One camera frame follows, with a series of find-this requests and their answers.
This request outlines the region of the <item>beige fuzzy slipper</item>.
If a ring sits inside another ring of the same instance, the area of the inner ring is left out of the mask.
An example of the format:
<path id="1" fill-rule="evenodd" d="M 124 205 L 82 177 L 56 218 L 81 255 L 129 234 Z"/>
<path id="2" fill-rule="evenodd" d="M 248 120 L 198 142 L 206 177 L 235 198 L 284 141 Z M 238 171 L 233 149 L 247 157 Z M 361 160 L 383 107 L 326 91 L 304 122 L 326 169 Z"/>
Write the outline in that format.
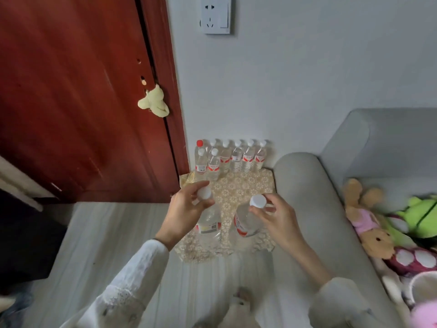
<path id="1" fill-rule="evenodd" d="M 230 298 L 227 313 L 217 326 L 200 321 L 192 328 L 261 328 L 252 312 L 252 298 L 247 288 L 239 287 Z"/>

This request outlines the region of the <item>yellow plush toy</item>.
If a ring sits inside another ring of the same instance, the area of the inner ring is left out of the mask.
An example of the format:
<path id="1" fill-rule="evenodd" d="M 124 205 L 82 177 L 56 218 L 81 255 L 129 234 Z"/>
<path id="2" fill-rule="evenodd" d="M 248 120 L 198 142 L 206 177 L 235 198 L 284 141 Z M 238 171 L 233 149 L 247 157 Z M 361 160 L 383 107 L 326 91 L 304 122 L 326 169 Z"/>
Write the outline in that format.
<path id="1" fill-rule="evenodd" d="M 165 118 L 170 114 L 167 104 L 164 102 L 164 93 L 159 84 L 155 88 L 145 91 L 145 97 L 138 101 L 140 109 L 149 109 L 154 115 Z"/>

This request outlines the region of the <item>pink plush toy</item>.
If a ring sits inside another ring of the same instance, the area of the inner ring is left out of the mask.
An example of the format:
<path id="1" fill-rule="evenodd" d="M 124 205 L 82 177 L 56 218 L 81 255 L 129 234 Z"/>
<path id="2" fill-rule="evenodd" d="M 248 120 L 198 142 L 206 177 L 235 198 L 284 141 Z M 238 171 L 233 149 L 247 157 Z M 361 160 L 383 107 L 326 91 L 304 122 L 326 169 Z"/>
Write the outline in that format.
<path id="1" fill-rule="evenodd" d="M 411 311 L 412 328 L 437 328 L 437 299 L 417 304 Z"/>

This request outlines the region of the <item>person's right hand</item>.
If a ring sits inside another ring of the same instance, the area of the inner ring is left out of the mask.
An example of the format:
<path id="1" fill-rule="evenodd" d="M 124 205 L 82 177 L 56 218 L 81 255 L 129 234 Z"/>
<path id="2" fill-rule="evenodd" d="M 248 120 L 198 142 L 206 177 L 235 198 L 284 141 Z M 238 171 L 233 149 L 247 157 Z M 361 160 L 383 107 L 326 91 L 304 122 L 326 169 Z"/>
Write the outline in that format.
<path id="1" fill-rule="evenodd" d="M 264 209 L 271 215 L 271 221 L 263 223 L 270 237 L 288 254 L 295 256 L 305 245 L 298 225 L 295 210 L 280 195 L 265 193 L 263 196 L 271 207 Z"/>

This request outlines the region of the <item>green plush frog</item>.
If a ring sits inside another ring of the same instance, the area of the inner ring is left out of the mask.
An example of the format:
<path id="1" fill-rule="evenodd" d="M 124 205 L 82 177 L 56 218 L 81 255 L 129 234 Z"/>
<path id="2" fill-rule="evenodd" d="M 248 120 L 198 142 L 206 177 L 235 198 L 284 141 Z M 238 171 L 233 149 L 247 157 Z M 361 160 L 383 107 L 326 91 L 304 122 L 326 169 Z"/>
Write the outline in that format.
<path id="1" fill-rule="evenodd" d="M 429 198 L 411 197 L 404 210 L 385 215 L 395 229 L 411 237 L 437 237 L 437 195 Z"/>

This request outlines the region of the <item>grey sofa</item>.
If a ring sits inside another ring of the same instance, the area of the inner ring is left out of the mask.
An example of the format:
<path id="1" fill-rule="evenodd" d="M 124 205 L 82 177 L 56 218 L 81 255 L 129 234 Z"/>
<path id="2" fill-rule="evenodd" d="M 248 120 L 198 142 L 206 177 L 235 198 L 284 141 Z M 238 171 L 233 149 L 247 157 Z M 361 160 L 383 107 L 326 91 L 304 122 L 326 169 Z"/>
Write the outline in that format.
<path id="1" fill-rule="evenodd" d="M 287 154 L 274 166 L 276 190 L 294 207 L 303 236 L 334 274 L 353 280 L 376 316 L 405 328 L 343 209 L 342 185 L 357 178 L 385 193 L 381 213 L 437 195 L 437 108 L 350 112 L 316 157 Z"/>

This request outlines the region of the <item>clear water bottle white cap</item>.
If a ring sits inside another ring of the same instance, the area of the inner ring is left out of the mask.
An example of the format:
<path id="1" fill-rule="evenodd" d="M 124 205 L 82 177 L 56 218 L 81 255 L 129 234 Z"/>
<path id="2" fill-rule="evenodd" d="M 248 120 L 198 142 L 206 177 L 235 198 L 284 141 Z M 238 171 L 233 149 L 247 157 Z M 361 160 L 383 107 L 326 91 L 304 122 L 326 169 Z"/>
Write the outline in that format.
<path id="1" fill-rule="evenodd" d="M 253 195 L 249 202 L 238 206 L 234 215 L 234 226 L 240 237 L 252 237 L 259 233 L 263 227 L 263 222 L 249 211 L 250 207 L 264 209 L 267 205 L 267 199 L 262 194 Z"/>
<path id="2" fill-rule="evenodd" d="M 214 248 L 221 242 L 221 209 L 216 202 L 205 209 L 196 224 L 199 243 L 204 248 Z"/>

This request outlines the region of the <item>person's right forearm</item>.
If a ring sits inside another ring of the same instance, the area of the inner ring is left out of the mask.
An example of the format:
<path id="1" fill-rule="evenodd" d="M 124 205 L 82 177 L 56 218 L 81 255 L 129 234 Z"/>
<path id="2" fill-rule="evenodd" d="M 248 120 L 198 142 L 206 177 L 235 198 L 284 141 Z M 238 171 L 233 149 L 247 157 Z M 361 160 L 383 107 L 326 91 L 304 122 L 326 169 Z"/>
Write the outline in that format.
<path id="1" fill-rule="evenodd" d="M 333 277 L 305 241 L 281 246 L 319 287 L 309 307 L 312 328 L 401 328 L 377 317 L 350 279 Z"/>

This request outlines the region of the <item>row of standing water bottles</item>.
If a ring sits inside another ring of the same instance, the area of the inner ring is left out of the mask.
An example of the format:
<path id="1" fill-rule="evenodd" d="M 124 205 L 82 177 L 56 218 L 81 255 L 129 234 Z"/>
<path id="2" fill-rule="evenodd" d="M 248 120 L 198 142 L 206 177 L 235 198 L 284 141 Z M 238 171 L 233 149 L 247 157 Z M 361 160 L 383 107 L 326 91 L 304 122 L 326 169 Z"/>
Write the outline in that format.
<path id="1" fill-rule="evenodd" d="M 255 144 L 250 139 L 243 144 L 240 140 L 223 140 L 220 143 L 214 138 L 208 141 L 197 140 L 194 149 L 194 180 L 207 178 L 215 182 L 229 171 L 233 173 L 260 172 L 264 166 L 268 150 L 267 141 Z"/>

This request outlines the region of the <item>red-brown door frame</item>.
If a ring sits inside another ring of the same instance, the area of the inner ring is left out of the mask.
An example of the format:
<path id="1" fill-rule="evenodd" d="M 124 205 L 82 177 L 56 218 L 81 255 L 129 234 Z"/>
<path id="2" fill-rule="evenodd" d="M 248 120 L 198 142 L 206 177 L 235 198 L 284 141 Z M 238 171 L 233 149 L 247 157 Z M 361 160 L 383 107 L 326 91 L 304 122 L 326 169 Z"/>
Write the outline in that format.
<path id="1" fill-rule="evenodd" d="M 178 175 L 190 171 L 183 115 L 173 56 L 170 20 L 166 0 L 140 0 L 157 82 L 164 92 L 170 114 L 165 118 Z"/>

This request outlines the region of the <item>white wall socket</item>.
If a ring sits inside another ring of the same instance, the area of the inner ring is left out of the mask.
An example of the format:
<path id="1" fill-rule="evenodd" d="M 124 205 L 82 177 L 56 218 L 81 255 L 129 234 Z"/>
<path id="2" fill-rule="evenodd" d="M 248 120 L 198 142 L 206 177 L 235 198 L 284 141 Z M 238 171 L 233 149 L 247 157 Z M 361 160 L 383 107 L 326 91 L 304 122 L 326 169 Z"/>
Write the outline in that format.
<path id="1" fill-rule="evenodd" d="M 231 34 L 232 0 L 200 0 L 200 27 L 204 34 Z"/>

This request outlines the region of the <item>brown plush bear pink dress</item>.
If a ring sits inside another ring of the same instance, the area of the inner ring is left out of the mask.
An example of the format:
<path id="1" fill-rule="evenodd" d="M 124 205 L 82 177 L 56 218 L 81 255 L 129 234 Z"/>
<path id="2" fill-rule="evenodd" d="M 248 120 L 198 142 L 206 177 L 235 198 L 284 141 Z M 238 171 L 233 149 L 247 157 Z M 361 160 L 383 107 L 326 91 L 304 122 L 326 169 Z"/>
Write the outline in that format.
<path id="1" fill-rule="evenodd" d="M 342 193 L 346 217 L 366 254 L 375 259 L 390 259 L 395 253 L 392 237 L 372 211 L 375 205 L 382 203 L 384 192 L 377 187 L 364 190 L 358 179 L 350 178 Z"/>

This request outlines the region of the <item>person's left forearm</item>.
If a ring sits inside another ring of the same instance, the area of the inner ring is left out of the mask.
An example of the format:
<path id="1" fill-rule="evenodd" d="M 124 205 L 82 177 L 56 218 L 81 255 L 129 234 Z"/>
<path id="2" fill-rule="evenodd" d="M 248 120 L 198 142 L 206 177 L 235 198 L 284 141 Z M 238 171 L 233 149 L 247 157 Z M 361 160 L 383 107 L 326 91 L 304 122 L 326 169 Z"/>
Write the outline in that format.
<path id="1" fill-rule="evenodd" d="M 146 241 L 105 290 L 60 328 L 138 328 L 168 260 L 163 243 Z"/>

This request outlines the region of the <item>dark cabinet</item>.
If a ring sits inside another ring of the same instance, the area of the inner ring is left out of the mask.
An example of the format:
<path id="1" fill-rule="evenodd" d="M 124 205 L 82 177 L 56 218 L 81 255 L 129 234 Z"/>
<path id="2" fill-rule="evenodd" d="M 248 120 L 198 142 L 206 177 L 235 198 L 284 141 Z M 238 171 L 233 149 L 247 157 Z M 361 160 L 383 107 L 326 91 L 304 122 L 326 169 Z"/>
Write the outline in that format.
<path id="1" fill-rule="evenodd" d="M 67 227 L 0 189 L 0 292 L 49 277 Z"/>

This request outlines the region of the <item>white round plush piece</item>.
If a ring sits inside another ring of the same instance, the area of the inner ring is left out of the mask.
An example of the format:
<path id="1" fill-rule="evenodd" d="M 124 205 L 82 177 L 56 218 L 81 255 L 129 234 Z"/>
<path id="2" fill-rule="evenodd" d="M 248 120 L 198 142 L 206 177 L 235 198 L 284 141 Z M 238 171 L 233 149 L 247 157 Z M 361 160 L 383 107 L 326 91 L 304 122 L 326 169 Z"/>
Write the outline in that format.
<path id="1" fill-rule="evenodd" d="M 413 305 L 437 300 L 437 271 L 414 276 L 408 284 L 407 297 Z"/>

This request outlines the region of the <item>beige lace mat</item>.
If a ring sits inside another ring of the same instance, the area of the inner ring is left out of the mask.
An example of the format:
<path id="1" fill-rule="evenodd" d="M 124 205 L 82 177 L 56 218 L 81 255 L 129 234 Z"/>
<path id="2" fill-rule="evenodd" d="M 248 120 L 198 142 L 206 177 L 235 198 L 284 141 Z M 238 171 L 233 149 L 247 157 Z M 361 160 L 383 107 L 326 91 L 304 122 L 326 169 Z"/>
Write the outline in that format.
<path id="1" fill-rule="evenodd" d="M 273 251 L 276 244 L 263 229 L 252 237 L 242 238 L 241 241 L 233 242 L 234 236 L 229 237 L 233 218 L 240 204 L 248 203 L 253 195 L 276 191 L 273 171 L 262 168 L 260 171 L 250 171 L 246 174 L 228 172 L 220 176 L 210 187 L 221 211 L 221 234 L 216 236 L 209 233 L 201 236 L 198 230 L 194 229 L 176 245 L 174 250 L 179 258 L 187 263 L 201 263 L 237 251 Z"/>

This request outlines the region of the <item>person's left hand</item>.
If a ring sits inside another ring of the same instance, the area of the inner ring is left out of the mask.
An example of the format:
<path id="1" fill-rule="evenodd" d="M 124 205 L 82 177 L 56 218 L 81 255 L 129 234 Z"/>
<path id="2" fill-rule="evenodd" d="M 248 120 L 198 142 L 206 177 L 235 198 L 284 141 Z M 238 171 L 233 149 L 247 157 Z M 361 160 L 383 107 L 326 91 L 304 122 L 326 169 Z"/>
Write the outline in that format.
<path id="1" fill-rule="evenodd" d="M 195 214 L 193 202 L 197 198 L 197 192 L 208 185 L 209 181 L 191 183 L 172 196 L 167 215 L 155 236 L 155 240 L 161 242 L 168 251 L 199 221 L 201 215 Z"/>

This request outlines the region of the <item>red-brown wooden door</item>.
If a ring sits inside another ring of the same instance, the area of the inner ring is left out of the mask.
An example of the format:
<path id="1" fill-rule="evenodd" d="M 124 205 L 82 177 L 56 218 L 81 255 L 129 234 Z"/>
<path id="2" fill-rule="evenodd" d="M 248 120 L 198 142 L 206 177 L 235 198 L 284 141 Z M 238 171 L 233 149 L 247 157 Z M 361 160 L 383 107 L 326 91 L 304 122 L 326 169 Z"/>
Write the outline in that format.
<path id="1" fill-rule="evenodd" d="M 169 203 L 139 0 L 0 0 L 0 154 L 60 202 Z"/>

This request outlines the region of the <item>maroon white-spotted plush mushroom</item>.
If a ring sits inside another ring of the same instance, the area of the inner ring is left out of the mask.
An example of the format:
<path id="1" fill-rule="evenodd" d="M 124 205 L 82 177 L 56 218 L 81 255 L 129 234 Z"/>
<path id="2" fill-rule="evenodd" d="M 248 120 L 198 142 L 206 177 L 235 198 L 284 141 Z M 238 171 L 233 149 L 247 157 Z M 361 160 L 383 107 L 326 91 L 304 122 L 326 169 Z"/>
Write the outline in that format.
<path id="1" fill-rule="evenodd" d="M 386 264 L 399 276 L 437 271 L 437 254 L 423 248 L 396 247 Z"/>

